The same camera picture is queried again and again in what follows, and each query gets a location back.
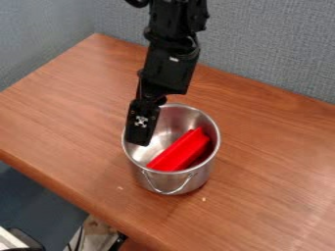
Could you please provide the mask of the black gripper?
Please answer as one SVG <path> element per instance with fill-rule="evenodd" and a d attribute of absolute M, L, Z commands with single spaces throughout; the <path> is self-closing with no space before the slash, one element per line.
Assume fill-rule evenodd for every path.
<path fill-rule="evenodd" d="M 170 94 L 186 94 L 201 49 L 190 51 L 167 50 L 150 46 L 145 68 L 139 73 L 138 96 L 130 103 L 125 139 L 149 146 L 157 129 L 162 106 Z"/>

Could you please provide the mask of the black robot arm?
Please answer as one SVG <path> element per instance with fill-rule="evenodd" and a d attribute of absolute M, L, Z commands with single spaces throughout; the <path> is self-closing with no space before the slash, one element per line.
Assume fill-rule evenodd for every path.
<path fill-rule="evenodd" d="M 207 0 L 126 0 L 137 8 L 150 7 L 145 37 L 150 41 L 139 71 L 137 97 L 130 103 L 126 135 L 130 143 L 149 146 L 162 106 L 171 94 L 187 93 L 201 45 L 197 33 L 207 28 Z"/>

